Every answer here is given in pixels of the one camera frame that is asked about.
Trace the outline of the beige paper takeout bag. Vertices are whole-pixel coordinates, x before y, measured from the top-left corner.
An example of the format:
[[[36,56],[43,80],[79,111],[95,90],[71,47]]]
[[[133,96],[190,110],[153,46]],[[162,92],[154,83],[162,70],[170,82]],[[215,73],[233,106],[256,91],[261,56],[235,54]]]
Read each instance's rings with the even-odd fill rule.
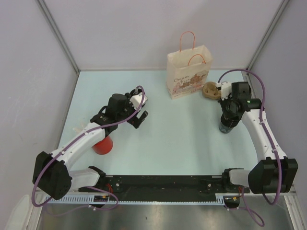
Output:
[[[213,57],[205,45],[167,54],[166,87],[171,99],[177,99],[201,90],[207,80]]]

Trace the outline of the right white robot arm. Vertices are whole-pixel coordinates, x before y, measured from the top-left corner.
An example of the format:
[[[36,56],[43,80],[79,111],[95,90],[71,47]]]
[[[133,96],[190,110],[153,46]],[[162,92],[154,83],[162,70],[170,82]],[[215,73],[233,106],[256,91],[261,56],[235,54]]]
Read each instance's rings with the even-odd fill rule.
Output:
[[[276,141],[262,109],[262,101],[251,97],[247,82],[228,81],[217,83],[221,93],[222,109],[219,129],[230,133],[239,123],[248,130],[258,163],[252,170],[228,169],[229,176],[221,180],[226,192],[233,192],[239,185],[248,187],[254,194],[287,193],[290,191],[298,163],[287,157]]]

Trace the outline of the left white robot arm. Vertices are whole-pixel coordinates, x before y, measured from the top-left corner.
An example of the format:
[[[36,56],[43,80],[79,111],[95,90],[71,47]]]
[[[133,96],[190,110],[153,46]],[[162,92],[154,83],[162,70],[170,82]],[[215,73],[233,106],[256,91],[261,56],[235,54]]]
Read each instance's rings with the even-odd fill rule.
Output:
[[[72,167],[84,153],[105,140],[120,124],[128,122],[138,129],[148,115],[144,111],[141,117],[137,117],[147,100],[142,86],[126,94],[113,94],[108,104],[69,143],[51,153],[43,151],[37,155],[33,189],[39,188],[55,200],[63,198],[69,191],[87,186],[97,192],[102,191],[106,180],[100,169],[89,166],[84,170],[73,171]]]

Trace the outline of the tall black coffee cup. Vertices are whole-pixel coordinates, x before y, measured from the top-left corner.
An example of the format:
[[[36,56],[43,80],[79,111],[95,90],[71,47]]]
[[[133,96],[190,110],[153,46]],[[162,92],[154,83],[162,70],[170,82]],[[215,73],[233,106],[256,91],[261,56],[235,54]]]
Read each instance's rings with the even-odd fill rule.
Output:
[[[237,120],[226,119],[223,115],[220,118],[219,130],[222,133],[230,133],[234,127],[238,124]]]

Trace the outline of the red cylindrical container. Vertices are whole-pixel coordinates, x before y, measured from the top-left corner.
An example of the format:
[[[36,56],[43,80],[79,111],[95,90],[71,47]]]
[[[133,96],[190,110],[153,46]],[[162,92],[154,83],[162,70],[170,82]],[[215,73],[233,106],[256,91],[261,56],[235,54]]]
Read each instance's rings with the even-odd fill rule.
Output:
[[[110,136],[105,137],[103,140],[97,142],[92,149],[98,155],[108,154],[113,148],[113,141]]]

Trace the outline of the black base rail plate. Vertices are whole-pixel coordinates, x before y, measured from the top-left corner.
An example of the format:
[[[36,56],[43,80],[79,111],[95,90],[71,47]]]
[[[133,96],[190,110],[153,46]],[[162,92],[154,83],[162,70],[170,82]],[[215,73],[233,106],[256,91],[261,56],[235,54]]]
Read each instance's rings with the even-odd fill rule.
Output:
[[[105,175],[99,178],[95,188],[106,189],[117,198],[179,197],[203,194],[236,194],[237,185],[229,182],[226,175]]]

